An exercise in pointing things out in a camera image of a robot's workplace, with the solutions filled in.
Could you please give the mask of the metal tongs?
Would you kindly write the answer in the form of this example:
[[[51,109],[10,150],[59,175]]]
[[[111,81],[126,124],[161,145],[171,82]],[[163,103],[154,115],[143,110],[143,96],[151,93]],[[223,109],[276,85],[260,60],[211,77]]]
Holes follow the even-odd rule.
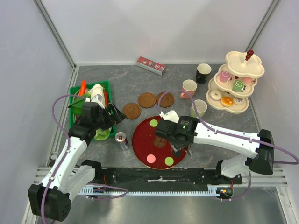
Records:
[[[191,146],[187,146],[186,149],[185,149],[186,153],[189,155],[189,156],[192,156],[192,149],[191,149]]]

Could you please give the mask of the dark red round tray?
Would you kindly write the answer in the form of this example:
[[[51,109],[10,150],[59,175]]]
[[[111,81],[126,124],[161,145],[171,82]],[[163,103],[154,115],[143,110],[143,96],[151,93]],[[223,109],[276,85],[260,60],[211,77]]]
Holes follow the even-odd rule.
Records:
[[[153,169],[169,169],[178,165],[186,156],[186,151],[181,150],[180,157],[175,158],[172,155],[172,147],[170,143],[155,135],[156,127],[150,126],[150,121],[156,119],[158,122],[161,120],[159,116],[153,116],[142,121],[134,130],[132,136],[132,148],[141,163],[145,166]],[[148,163],[146,158],[149,154],[153,154],[156,157],[156,161],[152,164]],[[172,157],[174,164],[172,166],[166,166],[164,160],[166,157]]]

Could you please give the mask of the white ring donut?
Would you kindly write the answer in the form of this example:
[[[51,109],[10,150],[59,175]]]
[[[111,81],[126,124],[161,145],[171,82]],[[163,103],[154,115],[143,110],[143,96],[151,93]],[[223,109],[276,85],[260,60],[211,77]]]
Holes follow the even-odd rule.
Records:
[[[213,101],[219,101],[222,98],[222,93],[219,90],[213,90],[210,92],[210,98]]]

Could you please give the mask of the orange glazed donut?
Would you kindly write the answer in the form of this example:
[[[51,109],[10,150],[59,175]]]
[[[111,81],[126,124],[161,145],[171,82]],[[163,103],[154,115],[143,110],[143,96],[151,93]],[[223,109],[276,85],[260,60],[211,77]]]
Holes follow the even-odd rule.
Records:
[[[220,103],[223,107],[231,107],[234,104],[234,101],[230,97],[222,97]]]

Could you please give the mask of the pink swirl cake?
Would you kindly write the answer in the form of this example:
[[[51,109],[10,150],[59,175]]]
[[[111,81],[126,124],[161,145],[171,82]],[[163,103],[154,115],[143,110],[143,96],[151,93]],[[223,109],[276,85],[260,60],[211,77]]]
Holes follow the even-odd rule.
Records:
[[[225,70],[222,70],[219,73],[219,80],[222,83],[227,83],[227,82],[232,80],[231,74],[229,72],[225,71]]]
[[[242,79],[242,81],[245,83],[245,84],[250,84],[250,83],[252,83],[252,82],[254,82],[254,78],[251,78],[251,77],[244,77],[243,79]]]

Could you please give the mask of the green swirl cake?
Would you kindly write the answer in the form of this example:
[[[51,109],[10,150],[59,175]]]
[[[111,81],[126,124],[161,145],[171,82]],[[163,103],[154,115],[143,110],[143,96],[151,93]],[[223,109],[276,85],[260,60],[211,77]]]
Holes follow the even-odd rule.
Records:
[[[245,89],[246,89],[246,85],[242,81],[238,79],[234,81],[232,87],[232,90],[234,92],[244,92]]]

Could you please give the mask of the black sandwich cookie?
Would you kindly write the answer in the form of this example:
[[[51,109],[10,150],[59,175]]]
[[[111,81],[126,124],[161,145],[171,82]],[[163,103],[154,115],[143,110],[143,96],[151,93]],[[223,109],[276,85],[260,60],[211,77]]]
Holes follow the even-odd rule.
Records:
[[[182,154],[182,152],[181,152],[181,151],[172,152],[172,155],[173,155],[175,158],[178,158],[178,157],[180,157],[180,156],[181,156],[181,154]]]

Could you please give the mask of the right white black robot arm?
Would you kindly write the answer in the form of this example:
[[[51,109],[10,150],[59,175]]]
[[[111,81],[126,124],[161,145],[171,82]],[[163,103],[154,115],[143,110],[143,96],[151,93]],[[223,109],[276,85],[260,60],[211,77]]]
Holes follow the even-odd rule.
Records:
[[[244,172],[252,171],[261,175],[274,172],[274,148],[271,132],[246,133],[217,127],[190,116],[175,119],[161,118],[155,135],[166,139],[174,152],[192,144],[206,144],[237,152],[238,156],[217,162],[214,174],[209,176],[212,185],[230,183]]]

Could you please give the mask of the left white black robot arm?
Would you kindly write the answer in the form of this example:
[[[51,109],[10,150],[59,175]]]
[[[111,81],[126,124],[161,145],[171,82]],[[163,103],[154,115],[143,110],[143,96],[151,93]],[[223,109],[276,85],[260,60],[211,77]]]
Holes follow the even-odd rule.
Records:
[[[82,188],[99,183],[103,172],[100,164],[82,165],[76,173],[73,169],[82,153],[87,149],[96,131],[103,131],[121,123],[126,118],[114,103],[102,108],[96,102],[86,102],[82,114],[67,132],[64,148],[49,173],[40,184],[32,184],[28,189],[30,208],[43,222],[47,219],[62,222],[68,216],[71,203]]]

